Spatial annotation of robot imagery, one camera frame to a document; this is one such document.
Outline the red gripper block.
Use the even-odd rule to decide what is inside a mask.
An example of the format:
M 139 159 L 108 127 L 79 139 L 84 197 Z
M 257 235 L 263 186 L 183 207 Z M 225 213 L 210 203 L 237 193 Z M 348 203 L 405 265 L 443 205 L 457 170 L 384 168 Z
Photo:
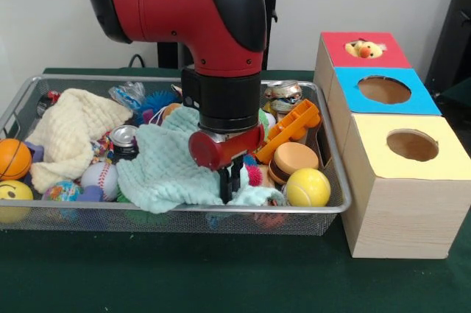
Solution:
M 224 204 L 232 199 L 232 190 L 241 186 L 241 169 L 247 153 L 256 150 L 263 142 L 265 130 L 261 123 L 242 133 L 218 134 L 199 130 L 188 140 L 191 157 L 198 166 L 219 170 L 220 197 Z M 230 171 L 226 168 L 233 162 Z

